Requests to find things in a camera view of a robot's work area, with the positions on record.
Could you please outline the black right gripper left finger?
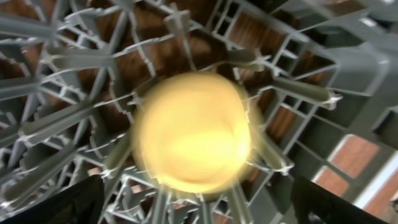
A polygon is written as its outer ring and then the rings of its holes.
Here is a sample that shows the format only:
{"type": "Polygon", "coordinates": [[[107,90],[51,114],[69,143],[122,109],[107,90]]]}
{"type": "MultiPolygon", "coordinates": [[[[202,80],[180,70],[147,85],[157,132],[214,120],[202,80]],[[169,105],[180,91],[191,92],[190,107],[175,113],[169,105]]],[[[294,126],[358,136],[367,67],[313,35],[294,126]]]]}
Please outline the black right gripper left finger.
{"type": "Polygon", "coordinates": [[[97,224],[104,205],[104,182],[92,175],[1,224],[97,224]]]}

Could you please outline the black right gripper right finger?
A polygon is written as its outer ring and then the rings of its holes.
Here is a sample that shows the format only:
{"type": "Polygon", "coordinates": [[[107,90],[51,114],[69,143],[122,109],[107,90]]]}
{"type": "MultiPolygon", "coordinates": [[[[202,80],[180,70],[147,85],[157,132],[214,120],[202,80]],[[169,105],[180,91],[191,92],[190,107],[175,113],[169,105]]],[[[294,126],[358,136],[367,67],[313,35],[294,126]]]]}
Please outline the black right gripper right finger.
{"type": "Polygon", "coordinates": [[[311,224],[311,213],[327,224],[387,224],[302,176],[294,179],[290,200],[299,224],[311,224]]]}

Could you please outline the yellow plastic cup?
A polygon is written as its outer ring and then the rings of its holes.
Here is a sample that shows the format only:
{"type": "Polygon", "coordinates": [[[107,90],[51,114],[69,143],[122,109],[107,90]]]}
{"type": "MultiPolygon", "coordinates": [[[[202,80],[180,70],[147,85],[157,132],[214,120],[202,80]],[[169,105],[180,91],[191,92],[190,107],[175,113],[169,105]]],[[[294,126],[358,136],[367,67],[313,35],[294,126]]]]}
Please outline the yellow plastic cup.
{"type": "Polygon", "coordinates": [[[217,73],[182,73],[144,94],[132,125],[132,155],[161,185],[217,194],[251,173],[255,125],[242,86],[217,73]]]}

